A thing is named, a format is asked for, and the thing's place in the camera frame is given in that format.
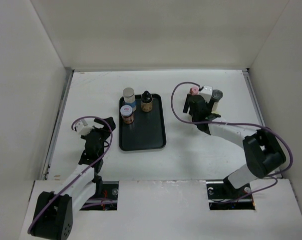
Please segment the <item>white lid red label jar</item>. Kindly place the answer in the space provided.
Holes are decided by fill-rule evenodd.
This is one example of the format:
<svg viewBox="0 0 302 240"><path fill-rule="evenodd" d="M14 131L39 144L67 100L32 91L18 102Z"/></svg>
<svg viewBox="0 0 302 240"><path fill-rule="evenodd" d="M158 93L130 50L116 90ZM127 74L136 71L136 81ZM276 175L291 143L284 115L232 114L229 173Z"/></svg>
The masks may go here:
<svg viewBox="0 0 302 240"><path fill-rule="evenodd" d="M134 112L130 105L123 105L120 108L120 114L125 124L129 125L134 122Z"/></svg>

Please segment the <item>blue label silver lid jar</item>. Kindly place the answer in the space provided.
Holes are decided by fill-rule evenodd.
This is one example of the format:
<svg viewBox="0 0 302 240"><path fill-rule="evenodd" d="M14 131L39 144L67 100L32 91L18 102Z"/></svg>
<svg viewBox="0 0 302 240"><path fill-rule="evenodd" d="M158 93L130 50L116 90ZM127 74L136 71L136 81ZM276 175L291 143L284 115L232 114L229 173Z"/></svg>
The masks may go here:
<svg viewBox="0 0 302 240"><path fill-rule="evenodd" d="M127 87L123 90L123 105L131 106L133 112L136 111L136 99L134 89L131 87Z"/></svg>

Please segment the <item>small black cap spice bottle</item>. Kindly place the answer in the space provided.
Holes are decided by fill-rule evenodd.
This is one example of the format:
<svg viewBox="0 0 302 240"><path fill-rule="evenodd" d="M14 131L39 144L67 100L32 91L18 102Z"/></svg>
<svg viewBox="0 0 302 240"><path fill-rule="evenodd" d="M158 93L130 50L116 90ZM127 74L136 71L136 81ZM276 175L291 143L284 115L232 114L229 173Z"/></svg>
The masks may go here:
<svg viewBox="0 0 302 240"><path fill-rule="evenodd" d="M153 107L153 97L149 91L145 91L141 95L141 109L143 112L150 112Z"/></svg>

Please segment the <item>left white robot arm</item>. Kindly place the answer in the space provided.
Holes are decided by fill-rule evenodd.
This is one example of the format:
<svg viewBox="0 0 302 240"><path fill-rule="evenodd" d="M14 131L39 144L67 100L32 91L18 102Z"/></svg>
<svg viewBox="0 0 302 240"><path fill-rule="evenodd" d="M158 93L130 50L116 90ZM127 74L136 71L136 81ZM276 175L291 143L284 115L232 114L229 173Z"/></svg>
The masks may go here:
<svg viewBox="0 0 302 240"><path fill-rule="evenodd" d="M86 123L86 116L72 123L71 129L85 141L84 151L74 172L53 191L43 191L37 198L33 220L27 233L46 240L68 239L73 218L87 208L114 205L115 198L103 194L99 172L103 157L110 149L116 124L112 117L92 116L100 127Z"/></svg>

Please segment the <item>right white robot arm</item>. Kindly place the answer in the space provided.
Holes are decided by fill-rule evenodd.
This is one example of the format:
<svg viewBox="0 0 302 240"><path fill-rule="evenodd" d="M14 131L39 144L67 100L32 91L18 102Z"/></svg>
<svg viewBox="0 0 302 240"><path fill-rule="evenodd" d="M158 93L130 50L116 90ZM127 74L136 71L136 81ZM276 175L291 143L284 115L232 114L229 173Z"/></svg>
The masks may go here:
<svg viewBox="0 0 302 240"><path fill-rule="evenodd" d="M234 198L246 184L262 179L286 162L286 156L273 133L265 128L257 130L245 125L223 124L221 116L201 95L187 94L184 113L192 117L197 129L223 138L243 149L246 163L223 179L225 196Z"/></svg>

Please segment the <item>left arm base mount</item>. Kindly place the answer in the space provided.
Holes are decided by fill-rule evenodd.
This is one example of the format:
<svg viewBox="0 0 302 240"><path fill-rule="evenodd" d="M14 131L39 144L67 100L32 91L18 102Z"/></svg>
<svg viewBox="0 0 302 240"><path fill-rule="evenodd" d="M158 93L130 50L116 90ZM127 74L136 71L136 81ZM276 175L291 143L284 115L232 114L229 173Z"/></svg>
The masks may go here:
<svg viewBox="0 0 302 240"><path fill-rule="evenodd" d="M96 176L92 181L96 184L95 194L90 197L81 211L116 211L118 207L119 182L103 181L101 176Z"/></svg>

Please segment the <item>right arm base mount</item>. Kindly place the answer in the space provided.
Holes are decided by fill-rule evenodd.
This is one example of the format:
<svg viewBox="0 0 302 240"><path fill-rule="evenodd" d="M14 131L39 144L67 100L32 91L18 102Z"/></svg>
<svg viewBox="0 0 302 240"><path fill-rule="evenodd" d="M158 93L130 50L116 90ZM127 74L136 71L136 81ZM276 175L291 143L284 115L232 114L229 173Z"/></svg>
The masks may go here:
<svg viewBox="0 0 302 240"><path fill-rule="evenodd" d="M240 188L234 188L223 179L210 179L206 181L209 209L211 211L255 210L255 203L250 183Z"/></svg>

